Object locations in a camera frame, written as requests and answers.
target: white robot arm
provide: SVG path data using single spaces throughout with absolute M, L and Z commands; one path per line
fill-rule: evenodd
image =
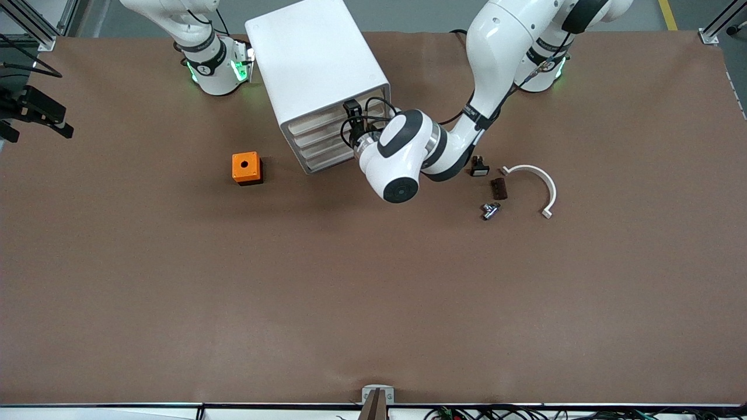
M 249 79 L 252 50 L 246 43 L 218 36 L 204 13 L 218 0 L 120 0 L 128 9 L 162 27 L 187 58 L 192 79 L 211 95 L 231 93 Z
M 531 86 L 533 90 L 542 90 L 545 84 L 544 89 L 548 88 L 557 74 L 548 67 L 565 59 L 573 36 L 602 19 L 622 15 L 630 3 L 632 0 L 488 1 L 467 33 L 474 95 L 451 131 L 424 112 L 410 110 L 400 112 L 381 133 L 351 135 L 351 147 L 371 187 L 384 200 L 403 203 L 418 192 L 419 172 L 436 182 L 453 178 L 498 118 L 515 80 L 525 87 L 547 73 L 552 76 L 549 81 L 543 77 L 541 84 Z M 538 45 L 551 50 L 535 64 L 532 59 L 538 58 L 530 56 L 540 55 L 533 49 Z

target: brown tabletop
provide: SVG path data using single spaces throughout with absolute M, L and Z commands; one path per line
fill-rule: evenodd
M 398 106 L 464 105 L 457 36 L 367 39 Z M 480 142 L 489 178 L 398 206 L 354 161 L 305 175 L 260 84 L 207 96 L 171 43 L 62 38 L 31 79 L 75 137 L 0 155 L 1 401 L 746 399 L 747 123 L 695 33 L 584 34 Z M 519 173 L 481 221 L 515 164 L 553 218 Z

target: yellow line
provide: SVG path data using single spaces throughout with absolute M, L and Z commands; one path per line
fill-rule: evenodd
M 677 31 L 675 15 L 672 14 L 672 8 L 669 6 L 669 0 L 659 0 L 659 7 L 661 7 L 661 14 L 664 15 L 666 28 L 670 31 Z

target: white box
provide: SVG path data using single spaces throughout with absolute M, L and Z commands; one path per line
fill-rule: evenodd
M 343 0 L 303 0 L 245 27 L 275 117 L 304 171 L 352 158 L 340 139 L 343 102 L 390 100 L 391 91 Z M 379 101 L 371 105 L 369 115 L 384 115 Z

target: orange cube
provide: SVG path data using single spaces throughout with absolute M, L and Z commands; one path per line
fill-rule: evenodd
M 233 179 L 242 187 L 264 182 L 262 159 L 257 152 L 237 153 L 232 159 Z

